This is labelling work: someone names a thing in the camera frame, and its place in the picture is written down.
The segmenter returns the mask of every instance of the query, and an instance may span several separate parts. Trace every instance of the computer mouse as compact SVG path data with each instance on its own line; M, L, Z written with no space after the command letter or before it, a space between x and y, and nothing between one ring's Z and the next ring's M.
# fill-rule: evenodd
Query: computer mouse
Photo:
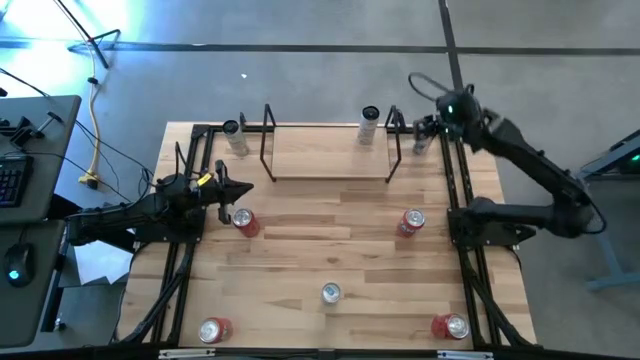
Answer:
M4 276L14 287L29 285L34 275L33 245L18 243L9 248L4 254Z

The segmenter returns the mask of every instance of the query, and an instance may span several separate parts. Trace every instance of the desk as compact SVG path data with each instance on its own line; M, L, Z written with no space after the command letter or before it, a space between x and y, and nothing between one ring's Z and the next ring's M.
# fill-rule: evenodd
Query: desk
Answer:
M0 256L18 242L24 225L0 228ZM0 279L0 347L29 345L36 335L38 321L49 289L58 250L62 240L64 221L47 221L29 224L23 242L33 245L36 272L31 283L14 288Z
M33 173L29 177L22 204L17 208L0 208L0 224L37 222L47 217L62 167L63 160L59 156L64 156L67 152L80 101L77 95L0 99L0 118L9 120L12 126L17 126L24 116L37 128L48 119L48 111L63 120L63 124L51 122L43 131L44 138L31 139L24 146L27 152L53 153L58 156L31 155ZM9 144L9 138L0 136L0 156L14 151L16 149Z
M193 125L168 123L157 177L173 172L174 142L188 148ZM388 141L389 161L394 163L395 138L390 135ZM232 179L255 184L236 205L252 209L262 230L246 239L221 224L214 208L208 211L193 261L180 346L203 346L198 339L201 322L221 316L231 319L235 333L216 347L472 347L469 337L438 340L430 332L434 314L466 315L458 255L448 235L449 200L437 140L426 155L414 156L411 136L402 135L404 156L389 184L284 179L273 183L259 160L260 134L247 134L247 142L252 152L241 159L216 134L211 161L213 165L224 160ZM268 134L267 163L272 147ZM480 153L469 156L468 162L475 194L503 201L493 157ZM424 211L426 225L411 239L397 237L395 227L412 207ZM136 257L118 324L121 337L134 329L157 298L167 249L168 244L153 243ZM501 248L486 248L486 257L496 302L521 334L535 341L516 259ZM342 287L344 299L324 306L320 291L330 281ZM165 318L165 336L174 303ZM480 315L488 339L483 310Z

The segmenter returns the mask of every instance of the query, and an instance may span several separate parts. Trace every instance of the silver can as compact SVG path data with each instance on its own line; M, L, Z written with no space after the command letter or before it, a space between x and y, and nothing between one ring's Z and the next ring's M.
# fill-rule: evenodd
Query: silver can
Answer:
M249 153L247 139L242 133L240 123L235 120L227 120L222 124L222 132L227 137L231 151L238 156L246 156Z
M360 117L360 128L358 129L358 143L360 145L373 144L373 136L376 133L378 127L378 118L380 117L380 111L375 106L367 106L362 109L362 116Z
M328 283L322 287L322 300L325 304L335 304L340 300L340 287L336 283Z

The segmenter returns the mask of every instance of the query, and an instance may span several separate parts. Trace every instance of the keyboard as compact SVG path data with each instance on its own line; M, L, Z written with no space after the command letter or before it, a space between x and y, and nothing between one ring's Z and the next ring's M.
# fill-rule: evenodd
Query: keyboard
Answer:
M0 208L20 206L32 164L28 155L0 156Z

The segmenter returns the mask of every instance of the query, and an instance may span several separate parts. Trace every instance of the soda can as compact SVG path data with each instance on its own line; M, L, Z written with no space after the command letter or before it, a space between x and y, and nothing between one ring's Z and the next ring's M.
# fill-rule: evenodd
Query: soda can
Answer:
M240 123L235 120L227 120L222 124L222 132L226 136L231 151L238 156L246 156L249 153L247 139L242 133Z
M233 214L233 225L246 237L254 237L260 232L258 219L249 209L238 209Z
M458 314L436 315L431 321L431 332L439 339L461 340L469 335L469 324Z
M200 341L205 344L215 344L228 340L233 333L231 321L225 318L207 318L200 325Z
M332 305L340 300L340 287L336 283L327 283L322 287L322 301Z
M380 111L375 106L367 106L362 109L362 116L360 118L360 128L358 129L358 143L360 145L373 144L373 135L376 133L378 127L378 118L380 117Z
M418 209L409 209L404 215L402 215L402 219L400 219L400 223L398 223L398 229L396 233L402 237L411 237L416 231L422 229L424 226L424 214L422 211Z

